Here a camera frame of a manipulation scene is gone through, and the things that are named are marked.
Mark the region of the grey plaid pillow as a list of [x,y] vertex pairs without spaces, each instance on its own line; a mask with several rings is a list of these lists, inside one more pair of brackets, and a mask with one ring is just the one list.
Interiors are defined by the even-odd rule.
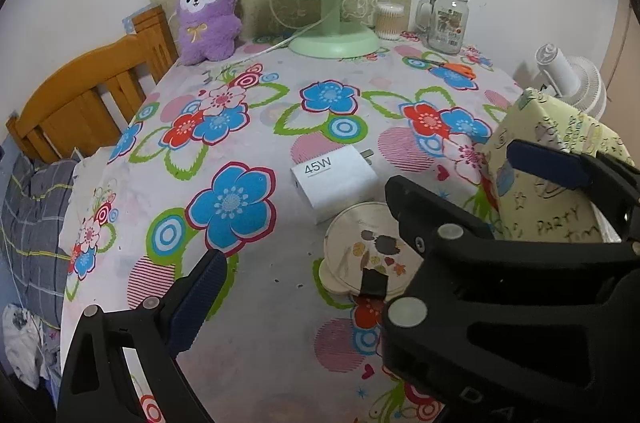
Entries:
[[77,162],[44,164],[21,154],[1,200],[1,261],[17,304],[61,328],[70,255],[58,246]]

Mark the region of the white floor fan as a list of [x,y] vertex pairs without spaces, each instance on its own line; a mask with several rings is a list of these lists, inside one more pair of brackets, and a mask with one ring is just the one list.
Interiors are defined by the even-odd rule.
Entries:
[[606,87],[597,65],[584,57],[565,56],[551,42],[537,49],[535,61],[542,92],[601,120],[606,108]]

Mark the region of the cream bear compact mirror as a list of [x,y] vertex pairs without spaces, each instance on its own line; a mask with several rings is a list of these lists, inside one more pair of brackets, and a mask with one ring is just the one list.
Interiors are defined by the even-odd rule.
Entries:
[[333,294],[358,294],[363,273],[387,278],[390,299],[405,291],[422,257],[401,240],[397,221],[384,202],[366,202],[338,214],[323,240],[319,267],[322,287]]

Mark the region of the purple plush bunny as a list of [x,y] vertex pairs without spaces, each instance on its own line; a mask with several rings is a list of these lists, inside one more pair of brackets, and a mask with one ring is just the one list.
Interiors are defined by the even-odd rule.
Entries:
[[222,61],[235,53],[242,30],[238,0],[178,0],[180,63]]

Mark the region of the glass mason jar mug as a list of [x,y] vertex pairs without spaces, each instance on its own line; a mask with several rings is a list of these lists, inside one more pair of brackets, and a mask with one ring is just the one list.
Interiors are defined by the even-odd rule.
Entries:
[[458,54],[463,45],[470,0],[420,0],[416,29],[431,50]]

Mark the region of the beige door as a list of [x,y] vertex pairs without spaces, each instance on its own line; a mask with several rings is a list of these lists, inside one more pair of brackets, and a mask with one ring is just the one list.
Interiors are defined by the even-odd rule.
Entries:
[[639,22],[631,0],[618,0],[601,76],[610,103],[628,101],[639,91]]

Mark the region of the white 45W charger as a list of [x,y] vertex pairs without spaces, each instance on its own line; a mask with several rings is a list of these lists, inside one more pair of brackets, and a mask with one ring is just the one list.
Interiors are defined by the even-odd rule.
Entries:
[[291,172],[317,225],[350,206],[373,200],[378,191],[378,174],[354,146],[313,157],[293,166]]

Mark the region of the yellow cartoon paper box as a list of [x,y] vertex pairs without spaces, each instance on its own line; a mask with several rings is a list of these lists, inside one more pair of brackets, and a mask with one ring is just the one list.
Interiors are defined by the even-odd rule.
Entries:
[[535,89],[511,106],[483,148],[497,202],[497,237],[561,243],[620,242],[624,196],[587,164],[631,164],[614,130]]

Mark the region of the orange scissors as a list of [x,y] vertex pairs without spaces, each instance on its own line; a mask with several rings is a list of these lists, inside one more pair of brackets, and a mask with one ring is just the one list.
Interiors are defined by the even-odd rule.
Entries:
[[447,70],[453,71],[454,73],[458,73],[468,79],[471,79],[471,80],[476,79],[476,74],[472,70],[472,68],[469,67],[469,65],[465,65],[461,63],[452,63],[452,62],[439,62],[439,61],[427,60],[427,59],[425,59],[425,62],[429,66],[434,66],[435,68],[446,68]]

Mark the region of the floral tablecloth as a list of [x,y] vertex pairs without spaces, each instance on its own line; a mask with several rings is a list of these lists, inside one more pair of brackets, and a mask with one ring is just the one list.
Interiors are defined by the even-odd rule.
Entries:
[[321,286],[326,229],[291,168],[370,150],[381,179],[494,221],[477,150],[520,87],[473,48],[445,57],[413,39],[352,60],[250,50],[227,70],[174,66],[111,149],[73,248],[61,344],[85,307],[137,307],[217,250],[227,279],[179,358],[214,420],[431,422],[440,403],[384,368],[381,304]]

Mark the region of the cotton swab container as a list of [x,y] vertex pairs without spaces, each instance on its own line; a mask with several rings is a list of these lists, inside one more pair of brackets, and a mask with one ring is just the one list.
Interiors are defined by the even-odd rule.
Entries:
[[380,1],[375,8],[374,31],[379,38],[398,39],[404,30],[405,17],[404,5]]

